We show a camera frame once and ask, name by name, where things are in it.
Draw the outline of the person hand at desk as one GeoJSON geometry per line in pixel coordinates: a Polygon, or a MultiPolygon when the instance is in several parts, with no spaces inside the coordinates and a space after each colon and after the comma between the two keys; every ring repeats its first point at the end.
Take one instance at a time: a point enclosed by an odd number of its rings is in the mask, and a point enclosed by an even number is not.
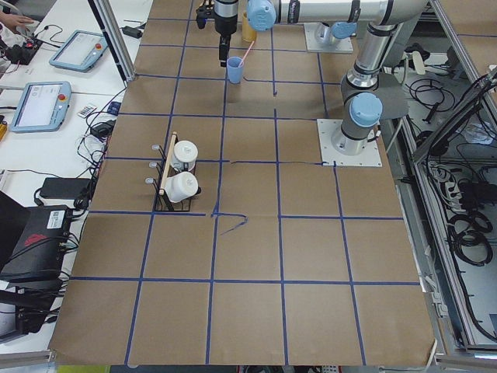
{"type": "Polygon", "coordinates": [[[6,26],[13,33],[17,33],[18,28],[25,29],[28,25],[31,25],[34,22],[35,20],[28,16],[20,16],[1,11],[1,24],[6,26]]]}

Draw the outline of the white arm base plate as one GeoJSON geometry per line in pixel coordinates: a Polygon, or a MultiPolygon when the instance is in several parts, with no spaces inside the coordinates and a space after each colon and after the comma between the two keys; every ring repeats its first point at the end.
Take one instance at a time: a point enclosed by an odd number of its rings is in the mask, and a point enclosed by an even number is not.
{"type": "Polygon", "coordinates": [[[342,132],[342,120],[318,119],[321,163],[324,166],[382,167],[374,132],[363,140],[351,140],[342,132]]]}

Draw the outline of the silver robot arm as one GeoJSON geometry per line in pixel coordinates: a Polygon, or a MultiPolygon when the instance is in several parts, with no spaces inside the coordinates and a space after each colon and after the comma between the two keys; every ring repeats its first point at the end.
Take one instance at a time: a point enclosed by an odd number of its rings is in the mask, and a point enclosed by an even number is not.
{"type": "Polygon", "coordinates": [[[341,82],[344,118],[331,136],[336,151],[358,155],[373,126],[408,113],[401,84],[381,69],[400,27],[424,6],[423,1],[249,1],[246,13],[256,31],[270,30],[277,23],[368,23],[363,46],[341,82]]]}
{"type": "Polygon", "coordinates": [[[318,24],[315,31],[315,40],[321,45],[333,45],[351,37],[357,29],[355,22],[335,22],[318,24]]]}

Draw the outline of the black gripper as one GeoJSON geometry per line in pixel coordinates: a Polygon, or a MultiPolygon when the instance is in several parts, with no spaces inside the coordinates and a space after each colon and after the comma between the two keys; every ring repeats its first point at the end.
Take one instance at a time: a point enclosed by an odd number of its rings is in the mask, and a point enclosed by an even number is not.
{"type": "Polygon", "coordinates": [[[215,0],[214,23],[215,30],[220,34],[218,48],[220,66],[225,68],[230,50],[230,35],[237,29],[238,0],[215,0]]]}

